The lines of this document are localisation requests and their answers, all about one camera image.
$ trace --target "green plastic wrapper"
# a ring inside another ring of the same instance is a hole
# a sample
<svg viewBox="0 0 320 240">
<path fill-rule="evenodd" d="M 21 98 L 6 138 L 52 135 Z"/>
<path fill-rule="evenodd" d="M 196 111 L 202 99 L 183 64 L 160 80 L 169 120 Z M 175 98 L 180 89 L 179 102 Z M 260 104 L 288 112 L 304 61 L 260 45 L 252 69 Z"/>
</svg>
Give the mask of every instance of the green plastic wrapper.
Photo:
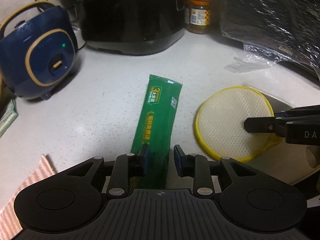
<svg viewBox="0 0 320 240">
<path fill-rule="evenodd" d="M 165 188 L 169 161 L 170 140 L 182 84 L 150 75 L 146 97 L 132 144 L 138 153 L 149 144 L 147 174 L 131 180 L 133 188 Z"/>
</svg>

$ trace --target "striped cloth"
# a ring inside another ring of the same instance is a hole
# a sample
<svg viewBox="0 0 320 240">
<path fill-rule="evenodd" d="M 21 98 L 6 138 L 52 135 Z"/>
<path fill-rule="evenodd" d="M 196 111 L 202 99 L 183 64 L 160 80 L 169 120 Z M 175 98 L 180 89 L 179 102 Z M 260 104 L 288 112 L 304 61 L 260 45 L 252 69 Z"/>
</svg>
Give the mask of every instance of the striped cloth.
<svg viewBox="0 0 320 240">
<path fill-rule="evenodd" d="M 0 239 L 10 240 L 17 235 L 22 227 L 13 210 L 13 203 L 20 191 L 34 184 L 42 179 L 50 177 L 55 174 L 54 169 L 50 166 L 47 158 L 42 155 L 37 168 L 25 179 L 25 181 L 18 187 L 17 191 L 10 199 L 10 201 L 0 211 Z"/>
</svg>

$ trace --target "checkered label pattern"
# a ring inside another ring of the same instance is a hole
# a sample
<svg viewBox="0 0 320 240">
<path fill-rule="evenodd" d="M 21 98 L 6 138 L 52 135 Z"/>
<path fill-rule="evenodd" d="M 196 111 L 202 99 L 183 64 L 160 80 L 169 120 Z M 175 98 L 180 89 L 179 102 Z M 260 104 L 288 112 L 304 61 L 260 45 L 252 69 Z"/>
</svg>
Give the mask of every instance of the checkered label pattern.
<svg viewBox="0 0 320 240">
<path fill-rule="evenodd" d="M 210 24 L 210 11 L 191 9 L 190 23 L 194 25 L 206 26 Z"/>
</svg>

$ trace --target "round mesh pad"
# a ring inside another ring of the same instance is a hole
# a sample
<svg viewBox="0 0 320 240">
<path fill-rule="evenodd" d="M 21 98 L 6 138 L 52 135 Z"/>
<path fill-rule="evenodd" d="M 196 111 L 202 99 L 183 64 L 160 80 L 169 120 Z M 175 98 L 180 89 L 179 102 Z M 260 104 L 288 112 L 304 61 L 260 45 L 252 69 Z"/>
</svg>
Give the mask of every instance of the round mesh pad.
<svg viewBox="0 0 320 240">
<path fill-rule="evenodd" d="M 267 99 L 246 87 L 221 90 L 207 99 L 196 117 L 196 135 L 203 148 L 216 159 L 231 157 L 247 162 L 268 149 L 269 133 L 248 133 L 248 117 L 273 116 Z"/>
</svg>

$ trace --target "glass jar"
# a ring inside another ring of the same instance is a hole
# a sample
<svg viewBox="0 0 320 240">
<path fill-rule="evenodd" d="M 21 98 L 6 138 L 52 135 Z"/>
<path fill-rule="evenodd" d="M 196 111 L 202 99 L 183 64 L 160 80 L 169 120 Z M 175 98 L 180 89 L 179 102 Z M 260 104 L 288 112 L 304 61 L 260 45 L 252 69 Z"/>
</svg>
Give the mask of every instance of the glass jar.
<svg viewBox="0 0 320 240">
<path fill-rule="evenodd" d="M 210 2 L 203 0 L 190 0 L 190 22 L 187 30 L 196 34 L 205 34 L 210 25 Z"/>
</svg>

